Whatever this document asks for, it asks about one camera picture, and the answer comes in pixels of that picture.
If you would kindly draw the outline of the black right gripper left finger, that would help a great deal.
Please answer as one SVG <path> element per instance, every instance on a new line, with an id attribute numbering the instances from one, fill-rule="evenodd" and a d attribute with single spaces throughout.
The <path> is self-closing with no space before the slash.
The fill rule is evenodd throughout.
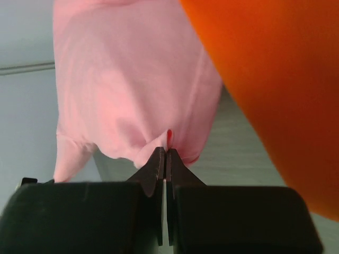
<path id="1" fill-rule="evenodd" d="M 124 182 L 20 186 L 1 216 L 1 253 L 157 253 L 165 151 Z"/>

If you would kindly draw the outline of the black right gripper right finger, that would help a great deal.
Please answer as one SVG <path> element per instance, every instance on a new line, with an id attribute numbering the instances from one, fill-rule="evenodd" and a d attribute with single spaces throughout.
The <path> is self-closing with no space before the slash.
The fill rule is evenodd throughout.
<path id="1" fill-rule="evenodd" d="M 301 196 L 279 186 L 208 186 L 178 152 L 166 155 L 169 244 L 174 253 L 322 253 Z"/>

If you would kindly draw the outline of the pink t shirt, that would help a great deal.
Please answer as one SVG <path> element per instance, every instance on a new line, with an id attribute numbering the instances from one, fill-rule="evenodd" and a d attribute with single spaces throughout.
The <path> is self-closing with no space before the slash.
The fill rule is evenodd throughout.
<path id="1" fill-rule="evenodd" d="M 56 182 L 96 150 L 136 168 L 157 147 L 199 159 L 222 80 L 179 1 L 55 1 L 53 50 Z"/>

